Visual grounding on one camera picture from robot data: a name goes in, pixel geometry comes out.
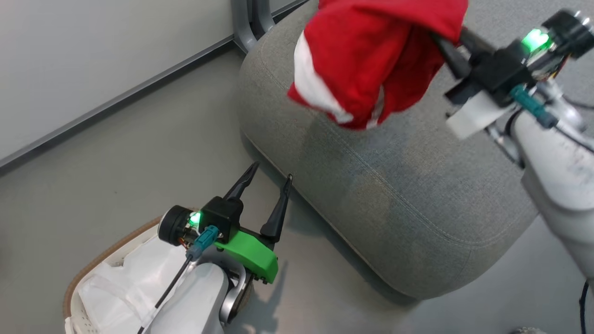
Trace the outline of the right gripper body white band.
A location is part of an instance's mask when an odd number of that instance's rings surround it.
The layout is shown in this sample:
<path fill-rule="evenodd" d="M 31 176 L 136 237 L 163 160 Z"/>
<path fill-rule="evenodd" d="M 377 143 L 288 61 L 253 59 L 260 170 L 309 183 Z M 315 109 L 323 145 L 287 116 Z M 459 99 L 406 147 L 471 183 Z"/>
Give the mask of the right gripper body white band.
<path fill-rule="evenodd" d="M 593 21 L 581 11 L 560 9 L 492 54 L 467 51 L 471 73 L 445 94 L 459 107 L 447 126 L 458 139 L 467 139 L 516 110 L 528 112 L 545 129 L 562 125 L 584 132 L 585 122 L 556 77 L 569 60 L 592 48 Z"/>

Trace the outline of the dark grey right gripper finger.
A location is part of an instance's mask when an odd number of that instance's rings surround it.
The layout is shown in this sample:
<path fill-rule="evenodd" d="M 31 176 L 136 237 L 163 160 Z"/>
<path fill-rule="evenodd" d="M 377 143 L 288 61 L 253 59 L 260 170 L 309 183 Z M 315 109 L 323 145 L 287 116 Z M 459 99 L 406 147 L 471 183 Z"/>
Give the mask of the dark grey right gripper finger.
<path fill-rule="evenodd" d="M 456 80 L 462 80 L 469 76 L 471 73 L 471 65 L 454 44 L 439 34 L 431 34 L 431 38 L 439 49 L 452 76 L 454 76 Z"/>
<path fill-rule="evenodd" d="M 459 42 L 471 54 L 489 53 L 492 54 L 496 48 L 488 41 L 484 40 L 479 34 L 467 27 L 462 27 Z"/>

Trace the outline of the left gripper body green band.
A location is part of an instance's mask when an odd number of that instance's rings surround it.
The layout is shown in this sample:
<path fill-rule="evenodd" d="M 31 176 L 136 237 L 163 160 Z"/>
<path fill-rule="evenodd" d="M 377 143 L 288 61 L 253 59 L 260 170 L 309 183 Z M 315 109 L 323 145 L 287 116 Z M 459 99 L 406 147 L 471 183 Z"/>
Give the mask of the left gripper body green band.
<path fill-rule="evenodd" d="M 216 196 L 199 211 L 174 206 L 161 218 L 158 237 L 173 246 L 184 246 L 186 256 L 196 262 L 211 247 L 227 252 L 256 278 L 273 283 L 278 274 L 274 251 L 258 237 L 240 228 L 240 200 Z"/>

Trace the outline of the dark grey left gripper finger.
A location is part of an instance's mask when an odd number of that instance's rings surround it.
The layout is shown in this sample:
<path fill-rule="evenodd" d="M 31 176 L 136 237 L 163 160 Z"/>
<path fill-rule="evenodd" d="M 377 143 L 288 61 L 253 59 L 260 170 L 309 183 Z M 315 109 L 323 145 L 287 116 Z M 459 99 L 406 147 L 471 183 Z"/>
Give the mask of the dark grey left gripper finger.
<path fill-rule="evenodd" d="M 253 164 L 251 164 L 250 167 L 248 167 L 248 169 L 246 169 L 246 171 L 244 171 L 244 173 L 239 177 L 235 184 L 233 184 L 223 199 L 233 201 L 240 200 L 244 190 L 250 186 L 255 174 L 258 171 L 259 165 L 259 161 L 255 161 Z"/>
<path fill-rule="evenodd" d="M 278 243 L 284 227 L 284 218 L 288 209 L 288 202 L 292 188 L 293 175 L 289 174 L 285 180 L 284 186 L 280 188 L 279 199 L 270 214 L 267 222 L 261 226 L 259 234 L 269 243 Z"/>

